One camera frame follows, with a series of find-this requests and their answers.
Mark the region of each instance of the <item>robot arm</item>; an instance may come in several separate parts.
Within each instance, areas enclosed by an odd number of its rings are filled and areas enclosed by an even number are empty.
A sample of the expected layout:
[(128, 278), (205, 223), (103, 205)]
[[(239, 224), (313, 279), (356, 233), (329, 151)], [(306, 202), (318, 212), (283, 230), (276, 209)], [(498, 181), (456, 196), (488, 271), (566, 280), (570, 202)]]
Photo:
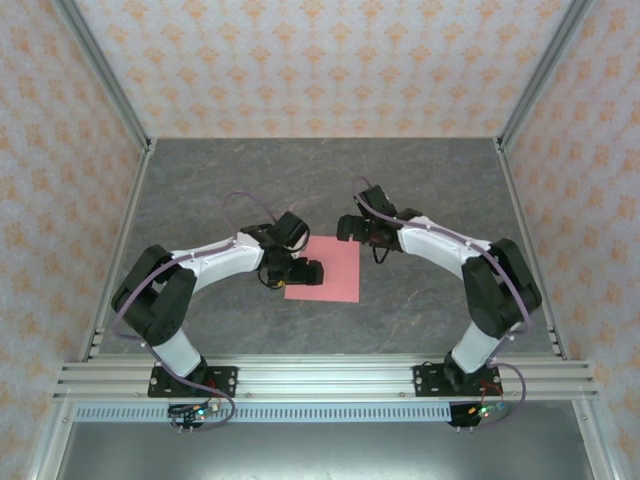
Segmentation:
[[(472, 381), (502, 338), (524, 320), (509, 289), (496, 278), (494, 268), (478, 250), (497, 259), (528, 312), (541, 304), (540, 292), (517, 245), (507, 239), (490, 243), (451, 232), (412, 209), (398, 212), (377, 185), (359, 197), (369, 208), (356, 198), (362, 216), (346, 215), (340, 219), (339, 240), (353, 238), (370, 245), (374, 252), (382, 248), (425, 258), (464, 282), (472, 322), (460, 342), (447, 354), (443, 371), (454, 388)], [(382, 219), (370, 210), (410, 225)]]
[(299, 256), (308, 237), (309, 227), (286, 212), (274, 225), (243, 228), (235, 238), (204, 247), (168, 252), (154, 245), (140, 256), (111, 305), (118, 312), (152, 272), (172, 259), (185, 258), (155, 279), (161, 290), (153, 284), (142, 290), (124, 320), (173, 372), (199, 383), (207, 365), (182, 329), (191, 296), (231, 275), (262, 270), (267, 271), (263, 283), (273, 289), (285, 284), (321, 285), (322, 264)]

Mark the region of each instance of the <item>black mounting bracket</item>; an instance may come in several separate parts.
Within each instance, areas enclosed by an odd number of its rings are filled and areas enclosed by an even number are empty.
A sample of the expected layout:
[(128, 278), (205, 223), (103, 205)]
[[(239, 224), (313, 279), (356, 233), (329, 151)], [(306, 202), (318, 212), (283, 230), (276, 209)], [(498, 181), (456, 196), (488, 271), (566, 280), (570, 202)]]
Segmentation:
[[(481, 397), (482, 381), (495, 385), (502, 391), (502, 381), (497, 367), (482, 368), (477, 374), (455, 387), (445, 378), (444, 363), (429, 363), (413, 367), (413, 387), (416, 397)], [(485, 392), (485, 397), (500, 397), (494, 389)]]
[[(215, 386), (230, 397), (235, 397), (238, 385), (238, 367), (211, 367), (204, 368), (202, 380), (195, 383), (200, 385)], [(153, 367), (149, 390), (150, 398), (209, 398), (211, 393), (206, 390), (192, 388), (180, 383), (167, 373), (163, 367)]]

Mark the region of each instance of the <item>pink square paper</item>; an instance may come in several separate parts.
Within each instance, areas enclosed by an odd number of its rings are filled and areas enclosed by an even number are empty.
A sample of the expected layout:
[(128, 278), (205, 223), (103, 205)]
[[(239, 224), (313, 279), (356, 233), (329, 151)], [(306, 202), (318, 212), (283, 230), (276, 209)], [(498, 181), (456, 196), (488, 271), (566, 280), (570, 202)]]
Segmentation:
[(318, 260), (324, 268), (322, 285), (287, 285), (287, 300), (320, 302), (360, 302), (360, 244), (340, 242), (335, 237), (312, 235), (307, 248), (300, 254)]

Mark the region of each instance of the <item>gray stone surface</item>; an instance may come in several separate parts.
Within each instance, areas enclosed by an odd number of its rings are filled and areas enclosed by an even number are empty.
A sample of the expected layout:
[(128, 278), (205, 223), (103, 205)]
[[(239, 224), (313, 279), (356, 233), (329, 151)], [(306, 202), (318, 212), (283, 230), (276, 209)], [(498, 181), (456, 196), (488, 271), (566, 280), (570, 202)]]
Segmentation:
[[(335, 235), (356, 214), (352, 179), (379, 183), (399, 208), (413, 207), (474, 238), (512, 238), (522, 248), (513, 205), (490, 139), (160, 140), (150, 161), (125, 251), (127, 271), (149, 245), (187, 249), (229, 236), (220, 204), (233, 190), (263, 198), (276, 214), (291, 209), (314, 235)], [(248, 199), (232, 201), (238, 227), (267, 220)], [(375, 265), (362, 247), (360, 303), (284, 300), (255, 273), (194, 295), (185, 329), (204, 354), (440, 353), (469, 324), (462, 283), (409, 255)], [(103, 353), (138, 353), (114, 338)], [(542, 312), (508, 349), (549, 352)]]

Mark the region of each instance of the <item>orange floral pattern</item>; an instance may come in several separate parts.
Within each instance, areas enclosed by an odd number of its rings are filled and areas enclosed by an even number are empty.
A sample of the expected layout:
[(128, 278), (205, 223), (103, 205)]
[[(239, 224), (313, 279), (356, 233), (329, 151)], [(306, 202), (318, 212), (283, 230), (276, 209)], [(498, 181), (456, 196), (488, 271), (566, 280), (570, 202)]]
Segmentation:
[(52, 2), (0, 6), (0, 29), (0, 478), (18, 479), (97, 307), (139, 149)]
[(483, 137), (570, 0), (79, 3), (151, 136)]
[(594, 3), (510, 152), (554, 312), (571, 354), (595, 363), (628, 478), (640, 478), (636, 12)]

